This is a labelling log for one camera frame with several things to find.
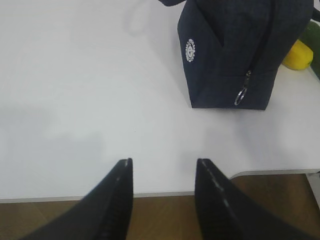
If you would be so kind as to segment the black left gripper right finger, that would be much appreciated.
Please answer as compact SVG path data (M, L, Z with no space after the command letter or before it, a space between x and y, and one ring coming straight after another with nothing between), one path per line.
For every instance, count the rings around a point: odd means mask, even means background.
M195 210L204 240L312 240L239 190L208 158L196 162Z

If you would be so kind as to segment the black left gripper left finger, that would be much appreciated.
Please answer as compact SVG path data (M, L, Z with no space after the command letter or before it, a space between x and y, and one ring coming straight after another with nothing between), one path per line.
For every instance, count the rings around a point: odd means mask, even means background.
M70 210L25 240L124 240L133 209L133 161L121 159Z

